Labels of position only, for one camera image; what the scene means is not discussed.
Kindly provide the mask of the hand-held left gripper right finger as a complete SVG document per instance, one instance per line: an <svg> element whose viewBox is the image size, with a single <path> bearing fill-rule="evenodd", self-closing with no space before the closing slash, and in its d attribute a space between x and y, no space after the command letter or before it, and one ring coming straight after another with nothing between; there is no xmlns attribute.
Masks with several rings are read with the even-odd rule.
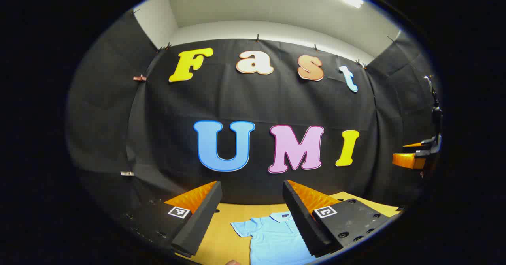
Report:
<svg viewBox="0 0 506 265"><path fill-rule="evenodd" d="M311 255L344 251L397 220L356 198L339 201L302 184L285 180L283 198Z"/></svg>

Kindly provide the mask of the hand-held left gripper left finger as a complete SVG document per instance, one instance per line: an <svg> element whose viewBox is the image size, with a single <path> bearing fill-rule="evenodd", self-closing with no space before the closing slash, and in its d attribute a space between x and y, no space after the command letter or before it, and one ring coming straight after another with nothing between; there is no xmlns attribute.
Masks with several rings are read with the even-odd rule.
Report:
<svg viewBox="0 0 506 265"><path fill-rule="evenodd" d="M120 224L145 243L169 254L192 257L222 199L219 181L144 206L120 216Z"/></svg>

